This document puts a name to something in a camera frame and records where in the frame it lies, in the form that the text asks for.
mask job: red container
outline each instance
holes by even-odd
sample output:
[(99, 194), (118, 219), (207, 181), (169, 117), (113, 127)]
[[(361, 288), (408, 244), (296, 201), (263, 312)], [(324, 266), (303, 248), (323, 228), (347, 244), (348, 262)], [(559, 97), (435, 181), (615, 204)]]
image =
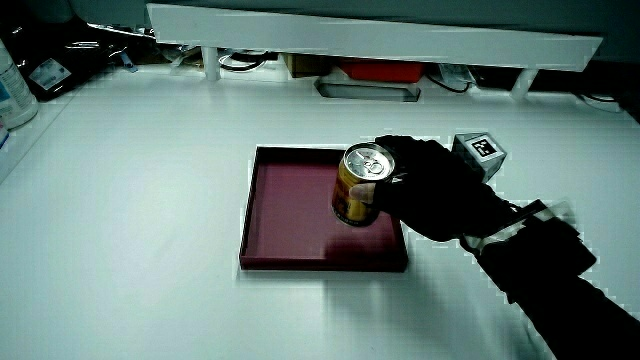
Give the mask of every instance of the red container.
[(400, 222), (380, 213), (367, 227), (331, 209), (343, 150), (258, 147), (244, 224), (244, 270), (403, 272)]
[(424, 64), (408, 61), (340, 59), (338, 66), (354, 80), (416, 83)]

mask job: gold can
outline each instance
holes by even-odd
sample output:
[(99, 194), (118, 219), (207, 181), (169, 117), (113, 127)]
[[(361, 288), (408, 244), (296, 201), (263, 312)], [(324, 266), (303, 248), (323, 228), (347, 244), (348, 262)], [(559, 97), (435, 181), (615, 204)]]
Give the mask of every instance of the gold can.
[(358, 184), (390, 181), (395, 161), (391, 154), (374, 143), (356, 144), (348, 148), (338, 166), (331, 207), (338, 219), (352, 226), (367, 226), (379, 211), (349, 196)]

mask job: white tabletop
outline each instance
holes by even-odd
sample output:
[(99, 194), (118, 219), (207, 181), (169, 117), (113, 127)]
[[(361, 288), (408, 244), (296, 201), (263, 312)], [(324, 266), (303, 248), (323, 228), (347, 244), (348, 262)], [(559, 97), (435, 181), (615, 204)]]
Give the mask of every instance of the white tabletop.
[(548, 358), (457, 242), (409, 231), (403, 274), (239, 269), (257, 144), (386, 133), (489, 131), (509, 153), (490, 184), (514, 202), (568, 198), (599, 257), (584, 277), (640, 311), (640, 126), (566, 94), (423, 90), (326, 99), (311, 80), (143, 70), (65, 95), (0, 185), (0, 358)]

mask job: tray rim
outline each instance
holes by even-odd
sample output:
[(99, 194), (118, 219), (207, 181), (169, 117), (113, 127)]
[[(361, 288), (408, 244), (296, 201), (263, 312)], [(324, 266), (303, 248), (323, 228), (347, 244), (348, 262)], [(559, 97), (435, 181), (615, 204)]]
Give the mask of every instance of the tray rim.
[(404, 272), (408, 265), (408, 253), (407, 246), (405, 242), (404, 232), (402, 231), (402, 226), (400, 221), (394, 217), (391, 217), (391, 225), (392, 231), (396, 238), (398, 239), (398, 251), (395, 256), (397, 257), (397, 262), (353, 262), (350, 261), (348, 264), (340, 264), (339, 262), (330, 262), (327, 263), (326, 260), (321, 258), (280, 258), (280, 257), (264, 257), (264, 256), (253, 256), (246, 255), (248, 241), (249, 241), (249, 228), (251, 226), (251, 212), (253, 209), (253, 204), (255, 200), (255, 189), (256, 183), (258, 180), (258, 167), (262, 162), (265, 161), (265, 158), (268, 158), (269, 155), (282, 153), (283, 151), (291, 151), (291, 150), (301, 150), (303, 152), (322, 152), (327, 156), (331, 156), (335, 154), (335, 156), (342, 155), (346, 150), (341, 148), (328, 148), (328, 147), (304, 147), (304, 146), (266, 146), (266, 145), (258, 145), (255, 150), (254, 161), (253, 161), (253, 170), (251, 175), (251, 185), (249, 188), (249, 198), (247, 199), (247, 208), (245, 209), (245, 217), (244, 217), (244, 225), (243, 225), (243, 233), (242, 233), (242, 243), (240, 246), (240, 252), (238, 254), (238, 260), (240, 264), (240, 268), (242, 270), (315, 270), (315, 271), (370, 271), (370, 272)]

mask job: can lid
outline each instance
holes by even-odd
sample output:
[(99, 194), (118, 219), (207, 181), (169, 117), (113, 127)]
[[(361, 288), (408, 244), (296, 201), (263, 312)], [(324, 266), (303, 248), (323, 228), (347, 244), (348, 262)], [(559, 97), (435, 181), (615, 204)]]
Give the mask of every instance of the can lid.
[(346, 168), (355, 176), (370, 181), (388, 177), (395, 165), (391, 155), (374, 143), (350, 147), (345, 153), (344, 162)]

